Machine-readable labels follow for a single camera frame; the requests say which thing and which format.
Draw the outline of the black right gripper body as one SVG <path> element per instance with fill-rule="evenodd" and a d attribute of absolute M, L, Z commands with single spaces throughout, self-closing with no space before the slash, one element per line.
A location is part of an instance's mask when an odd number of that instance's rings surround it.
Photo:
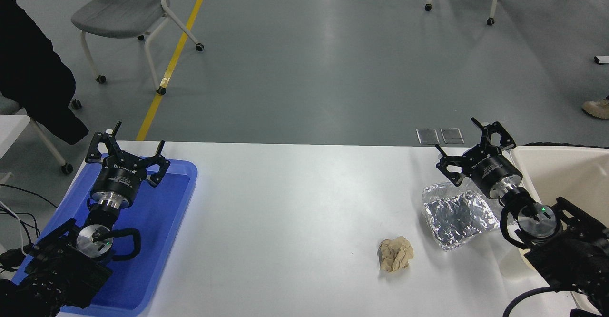
<path fill-rule="evenodd" d="M 522 173 L 497 146 L 487 150 L 475 146 L 468 151 L 468 177 L 486 197 L 501 197 L 504 187 L 522 182 Z"/>

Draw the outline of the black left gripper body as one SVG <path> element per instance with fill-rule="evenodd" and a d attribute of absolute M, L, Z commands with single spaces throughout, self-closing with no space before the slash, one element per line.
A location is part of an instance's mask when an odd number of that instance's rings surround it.
<path fill-rule="evenodd" d="M 147 178 L 145 159 L 141 157 L 105 157 L 91 189 L 92 198 L 135 198 Z"/>

